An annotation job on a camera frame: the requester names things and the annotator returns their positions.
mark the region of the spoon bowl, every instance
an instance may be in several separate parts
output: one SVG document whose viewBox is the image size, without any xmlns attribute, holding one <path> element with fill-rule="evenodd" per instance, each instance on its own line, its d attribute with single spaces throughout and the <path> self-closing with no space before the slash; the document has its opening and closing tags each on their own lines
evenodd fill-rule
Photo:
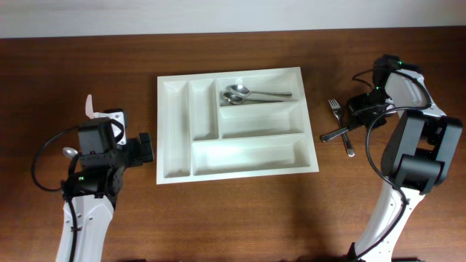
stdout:
<svg viewBox="0 0 466 262">
<path fill-rule="evenodd" d="M 248 95 L 250 95 L 249 89 L 246 86 L 243 86 L 242 84 L 233 84 L 229 86 L 229 89 L 233 95 L 237 95 L 241 98 L 245 98 Z"/>
<path fill-rule="evenodd" d="M 224 100 L 227 102 L 227 103 L 230 103 L 232 105 L 241 105 L 242 103 L 245 102 L 244 99 L 242 99 L 241 97 L 239 96 L 236 96 L 236 95 L 233 95 L 232 93 L 230 92 L 225 92 L 224 93 Z"/>
<path fill-rule="evenodd" d="M 78 151 L 74 148 L 64 147 L 63 154 L 69 159 L 73 159 L 73 157 L 78 154 Z"/>
</svg>

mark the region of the tray compartment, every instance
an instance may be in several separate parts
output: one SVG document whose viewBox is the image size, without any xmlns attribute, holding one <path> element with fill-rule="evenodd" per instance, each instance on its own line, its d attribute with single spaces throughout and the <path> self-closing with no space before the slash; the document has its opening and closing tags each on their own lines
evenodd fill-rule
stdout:
<svg viewBox="0 0 466 262">
<path fill-rule="evenodd" d="M 304 135 L 242 138 L 193 143 L 194 175 L 309 167 Z"/>
<path fill-rule="evenodd" d="M 189 139 L 188 82 L 163 84 L 163 175 L 176 178 L 190 175 L 191 140 Z"/>
<path fill-rule="evenodd" d="M 303 132 L 299 103 L 262 103 L 220 109 L 222 138 L 246 138 Z"/>
<path fill-rule="evenodd" d="M 192 140 L 217 139 L 217 102 L 213 79 L 189 82 L 189 108 Z"/>
<path fill-rule="evenodd" d="M 222 95 L 229 92 L 227 88 L 232 84 L 243 84 L 250 91 L 264 91 L 264 92 L 291 92 L 291 98 L 281 98 L 273 95 L 250 94 L 248 98 L 264 98 L 264 99 L 277 99 L 282 101 L 293 101 L 299 99 L 299 85 L 295 72 L 289 71 L 281 74 L 267 74 L 259 76 L 241 76 L 241 77 L 228 77 L 219 78 L 216 80 L 216 89 L 220 106 L 232 106 L 225 102 Z M 242 105 L 254 104 L 253 101 L 245 101 Z"/>
</svg>

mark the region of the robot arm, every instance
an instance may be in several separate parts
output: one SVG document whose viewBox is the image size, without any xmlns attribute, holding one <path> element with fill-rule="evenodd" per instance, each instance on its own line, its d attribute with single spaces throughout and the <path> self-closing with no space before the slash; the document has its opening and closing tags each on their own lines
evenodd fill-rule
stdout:
<svg viewBox="0 0 466 262">
<path fill-rule="evenodd" d="M 352 107 L 358 108 L 358 110 L 372 107 L 371 103 L 376 105 L 386 103 L 388 104 L 387 109 L 426 105 L 426 92 L 421 92 L 410 79 L 399 74 L 391 74 L 386 69 L 377 70 L 380 66 L 398 70 L 416 79 L 425 88 L 424 77 L 420 70 L 415 65 L 400 68 L 401 64 L 397 57 L 387 55 L 376 60 L 373 75 L 376 88 L 372 93 L 366 95 L 365 103 L 360 103 L 362 99 L 352 98 L 349 100 L 347 105 L 349 110 Z M 387 233 L 395 219 L 400 215 L 404 205 L 400 192 L 390 184 L 384 183 L 369 224 L 361 238 L 351 246 L 347 255 L 348 260 L 353 261 L 360 257 L 358 261 L 392 261 L 393 248 L 410 214 L 424 199 L 425 194 L 430 193 L 433 186 L 438 186 L 445 180 L 461 135 L 462 123 L 458 119 L 447 117 L 436 106 L 432 98 L 430 101 L 431 106 L 425 110 L 398 112 L 400 121 L 382 155 L 382 173 L 400 187 L 408 199 L 405 212 L 380 244 L 365 255 L 360 256 Z M 372 120 L 374 114 L 370 111 L 364 112 L 364 114 L 363 116 L 351 116 L 353 119 L 349 120 L 349 123 L 367 126 L 366 123 Z M 418 148 L 420 140 L 426 140 L 433 146 L 433 149 Z"/>
<path fill-rule="evenodd" d="M 72 199 L 76 209 L 78 234 L 74 261 L 98 262 L 102 256 L 103 240 L 108 225 L 114 215 L 114 207 L 106 196 L 95 198 L 93 195 L 76 196 Z M 69 261 L 73 243 L 73 218 L 69 205 L 63 207 L 65 213 L 63 233 L 55 261 Z"/>
<path fill-rule="evenodd" d="M 71 199 L 72 205 L 66 202 L 63 207 L 63 233 L 56 262 L 100 261 L 117 195 L 123 187 L 123 172 L 154 160 L 149 134 L 141 133 L 140 139 L 126 138 L 122 109 L 93 113 L 89 96 L 86 113 L 91 120 L 78 128 L 82 152 L 71 160 L 68 179 L 63 183 L 65 200 Z M 78 160 L 82 171 L 74 172 Z"/>
</svg>

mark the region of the spoon handle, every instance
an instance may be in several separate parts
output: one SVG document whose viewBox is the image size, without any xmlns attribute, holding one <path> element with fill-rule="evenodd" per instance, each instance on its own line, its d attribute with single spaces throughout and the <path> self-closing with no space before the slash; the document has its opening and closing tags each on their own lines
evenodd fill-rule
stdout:
<svg viewBox="0 0 466 262">
<path fill-rule="evenodd" d="M 243 98 L 243 99 L 247 101 L 254 101 L 254 102 L 260 102 L 260 103 L 283 102 L 281 100 L 275 100 L 275 99 L 255 99 L 255 98 Z"/>
<path fill-rule="evenodd" d="M 262 94 L 262 95 L 274 95 L 274 96 L 280 96 L 283 98 L 290 98 L 293 94 L 291 92 L 261 92 L 261 91 L 252 91 L 252 93 L 256 94 Z"/>
</svg>

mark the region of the wire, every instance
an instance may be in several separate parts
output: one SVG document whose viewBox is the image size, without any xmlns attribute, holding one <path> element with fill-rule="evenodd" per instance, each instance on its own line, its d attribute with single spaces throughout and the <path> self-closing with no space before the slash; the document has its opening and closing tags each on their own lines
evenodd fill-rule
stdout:
<svg viewBox="0 0 466 262">
<path fill-rule="evenodd" d="M 51 144 L 51 142 L 53 142 L 55 139 L 59 138 L 60 136 L 62 135 L 65 135 L 66 133 L 72 131 L 72 130 L 75 130 L 77 129 L 79 126 L 74 126 L 74 127 L 70 127 L 68 128 L 67 130 L 64 130 L 60 133 L 58 133 L 57 135 L 55 135 L 53 138 L 50 138 L 40 149 L 39 151 L 37 152 L 36 156 L 34 157 L 34 160 L 32 162 L 32 165 L 31 165 L 31 176 L 32 176 L 32 180 L 34 181 L 34 183 L 36 184 L 37 187 L 39 187 L 40 189 L 44 190 L 44 191 L 47 191 L 47 192 L 56 192 L 56 191 L 60 191 L 62 188 L 46 188 L 44 187 L 43 185 L 41 185 L 38 180 L 36 179 L 36 163 L 37 163 L 37 160 L 39 159 L 39 157 L 42 155 L 42 153 L 44 153 L 45 151 L 45 148 L 49 146 L 49 144 Z"/>
<path fill-rule="evenodd" d="M 63 190 L 63 195 L 65 196 L 65 199 L 68 203 L 68 206 L 70 207 L 71 211 L 71 218 L 73 219 L 73 228 L 71 230 L 73 231 L 73 242 L 71 243 L 71 251 L 70 251 L 70 260 L 69 262 L 74 261 L 74 253 L 76 252 L 76 241 L 78 239 L 78 221 L 76 218 L 76 212 L 74 211 L 74 206 L 72 199 L 68 193 L 68 189 L 66 189 L 65 181 L 61 181 L 61 188 Z"/>
<path fill-rule="evenodd" d="M 424 96 L 426 97 L 427 99 L 427 104 L 425 106 L 420 106 L 420 107 L 414 107 L 414 106 L 401 106 L 401 107 L 397 107 L 397 108 L 392 108 L 390 110 L 387 110 L 383 113 L 381 113 L 380 115 L 378 115 L 372 122 L 371 124 L 369 125 L 368 129 L 367 129 L 367 134 L 366 134 L 366 156 L 367 156 L 367 160 L 369 162 L 369 164 L 371 165 L 371 167 L 374 169 L 374 171 L 377 173 L 377 175 L 379 175 L 379 177 L 384 180 L 385 182 L 389 183 L 394 189 L 396 189 L 396 191 L 398 191 L 401 195 L 401 198 L 402 198 L 402 207 L 401 207 L 401 211 L 400 211 L 400 214 L 397 216 L 397 218 L 393 221 L 392 225 L 388 228 L 388 230 L 385 232 L 385 234 L 382 235 L 382 237 L 380 237 L 379 240 L 377 240 L 372 246 L 370 246 L 367 250 L 364 250 L 362 253 L 360 253 L 358 256 L 356 256 L 356 258 L 354 259 L 354 261 L 357 261 L 359 260 L 360 258 L 362 258 L 364 255 L 366 255 L 367 253 L 369 253 L 371 250 L 373 250 L 377 245 L 379 245 L 380 243 L 382 243 L 385 238 L 393 231 L 393 229 L 396 227 L 396 225 L 398 224 L 398 222 L 401 220 L 401 218 L 403 217 L 405 211 L 406 211 L 406 206 L 409 204 L 407 198 L 406 198 L 406 195 L 405 193 L 403 192 L 403 190 L 401 190 L 401 188 L 397 185 L 395 185 L 392 181 L 390 181 L 389 178 L 387 178 L 386 176 L 384 176 L 384 174 L 382 174 L 382 172 L 377 168 L 377 166 L 374 164 L 374 161 L 372 160 L 372 157 L 371 157 L 371 152 L 369 150 L 369 142 L 370 142 L 370 138 L 371 138 L 371 131 L 375 125 L 375 123 L 377 121 L 379 121 L 379 119 L 381 119 L 383 116 L 387 115 L 387 114 L 391 114 L 391 113 L 394 113 L 396 111 L 402 111 L 402 110 L 425 110 L 425 109 L 428 109 L 430 108 L 430 106 L 432 105 L 432 100 L 430 99 L 430 95 L 429 95 L 429 92 L 427 91 L 427 89 L 422 85 L 420 84 L 417 79 L 415 79 L 414 77 L 412 76 L 409 76 L 405 73 L 402 73 L 402 72 L 399 72 L 399 71 L 393 71 L 393 70 L 390 70 L 390 69 L 387 69 L 387 68 L 378 68 L 378 69 L 382 69 L 382 70 L 386 70 L 386 71 L 389 71 L 390 73 L 393 73 L 393 74 L 397 74 L 397 75 L 401 75 L 401 76 L 404 76 L 408 79 L 410 79 L 416 86 L 418 86 L 420 88 L 420 90 L 424 93 Z M 370 70 L 367 70 L 367 71 L 364 71 L 365 73 L 367 72 L 370 72 L 370 71 L 373 71 L 374 69 L 370 69 Z"/>
<path fill-rule="evenodd" d="M 369 107 L 366 107 L 366 108 L 362 108 L 362 109 L 359 109 L 359 110 L 356 110 L 354 112 L 352 112 L 352 115 L 353 116 L 357 116 L 358 114 L 360 114 L 361 112 L 364 112 L 364 111 L 367 111 L 367 110 L 371 110 L 371 109 L 375 109 L 375 108 L 381 108 L 381 107 L 388 107 L 388 106 L 393 106 L 393 104 L 391 103 L 385 103 L 383 105 L 376 105 L 376 106 L 369 106 Z"/>
<path fill-rule="evenodd" d="M 371 70 L 366 70 L 366 71 L 362 71 L 362 72 L 360 72 L 360 73 L 357 73 L 357 74 L 355 74 L 354 76 L 352 76 L 351 80 L 364 83 L 364 84 L 366 84 L 368 87 L 370 87 L 371 89 L 373 89 L 374 86 L 373 86 L 372 84 L 370 84 L 370 83 L 367 82 L 366 80 L 362 80 L 362 79 L 357 78 L 358 76 L 361 76 L 361 75 L 363 75 L 363 74 L 366 74 L 366 73 L 368 73 L 368 72 L 371 72 L 372 70 L 373 70 L 373 69 L 371 69 Z"/>
</svg>

